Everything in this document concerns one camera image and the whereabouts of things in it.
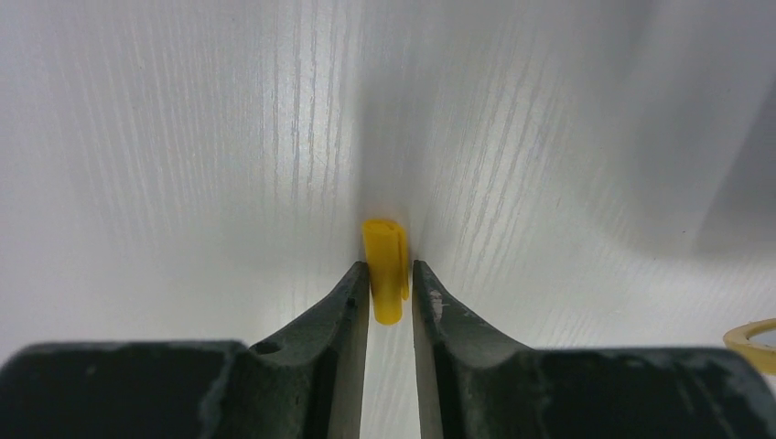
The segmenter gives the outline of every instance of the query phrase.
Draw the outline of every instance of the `yellow object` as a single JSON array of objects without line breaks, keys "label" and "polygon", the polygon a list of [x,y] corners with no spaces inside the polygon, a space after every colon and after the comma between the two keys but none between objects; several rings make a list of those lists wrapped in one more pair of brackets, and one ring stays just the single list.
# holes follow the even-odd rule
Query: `yellow object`
[{"label": "yellow object", "polygon": [[383,325],[402,319],[402,299],[410,296],[407,235],[399,224],[370,219],[361,225],[369,265],[374,318]]},{"label": "yellow object", "polygon": [[776,329],[776,318],[730,329],[722,339],[725,346],[743,355],[760,373],[776,375],[776,348],[750,340],[773,329]]}]

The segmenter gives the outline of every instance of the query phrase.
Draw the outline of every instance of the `yellow roll of tape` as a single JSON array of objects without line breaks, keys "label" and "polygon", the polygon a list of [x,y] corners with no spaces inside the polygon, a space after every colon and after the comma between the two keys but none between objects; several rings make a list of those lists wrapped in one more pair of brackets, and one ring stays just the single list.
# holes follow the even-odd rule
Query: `yellow roll of tape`
[{"label": "yellow roll of tape", "polygon": [[776,347],[752,341],[752,337],[776,329],[776,318],[750,323],[729,330],[722,340],[725,346],[747,359],[761,373],[776,375]]}]

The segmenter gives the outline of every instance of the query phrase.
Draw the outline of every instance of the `white surface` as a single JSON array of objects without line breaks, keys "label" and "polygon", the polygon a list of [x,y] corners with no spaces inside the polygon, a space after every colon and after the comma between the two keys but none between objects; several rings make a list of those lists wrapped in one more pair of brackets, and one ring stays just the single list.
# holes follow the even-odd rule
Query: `white surface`
[{"label": "white surface", "polygon": [[[0,0],[0,357],[255,341],[400,220],[533,346],[776,316],[769,0]],[[364,437],[416,437],[410,321]]]}]

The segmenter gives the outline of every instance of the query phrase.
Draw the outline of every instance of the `yellow plastic clip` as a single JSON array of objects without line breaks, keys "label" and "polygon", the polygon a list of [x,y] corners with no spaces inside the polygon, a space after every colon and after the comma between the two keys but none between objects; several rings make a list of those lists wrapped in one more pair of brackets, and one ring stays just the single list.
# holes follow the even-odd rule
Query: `yellow plastic clip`
[{"label": "yellow plastic clip", "polygon": [[370,219],[361,225],[372,286],[374,318],[383,325],[402,319],[402,299],[410,296],[407,235],[399,224]]}]

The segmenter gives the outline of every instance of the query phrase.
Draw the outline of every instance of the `circular yellow object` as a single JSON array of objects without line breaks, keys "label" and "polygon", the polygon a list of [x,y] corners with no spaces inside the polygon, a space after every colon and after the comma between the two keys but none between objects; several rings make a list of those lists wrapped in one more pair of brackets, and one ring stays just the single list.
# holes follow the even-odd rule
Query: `circular yellow object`
[{"label": "circular yellow object", "polygon": [[752,337],[773,329],[776,329],[776,318],[730,329],[722,340],[725,346],[744,356],[761,373],[776,375],[776,348],[751,340]]}]

